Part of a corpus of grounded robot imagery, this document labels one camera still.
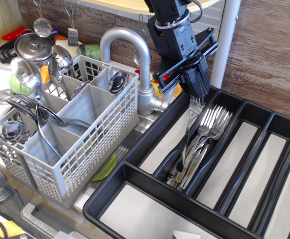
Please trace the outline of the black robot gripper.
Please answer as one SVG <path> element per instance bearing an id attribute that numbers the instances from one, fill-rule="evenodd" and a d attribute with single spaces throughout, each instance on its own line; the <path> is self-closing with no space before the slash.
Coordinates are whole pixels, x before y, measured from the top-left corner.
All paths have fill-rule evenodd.
<path id="1" fill-rule="evenodd" d="M 180 85 L 186 93 L 201 98 L 210 89 L 206 59 L 219 46 L 213 28 L 194 34 L 192 23 L 200 17 L 191 19 L 189 3 L 188 0 L 146 1 L 149 11 L 154 13 L 147 27 L 161 57 L 153 78 L 162 93 Z"/>

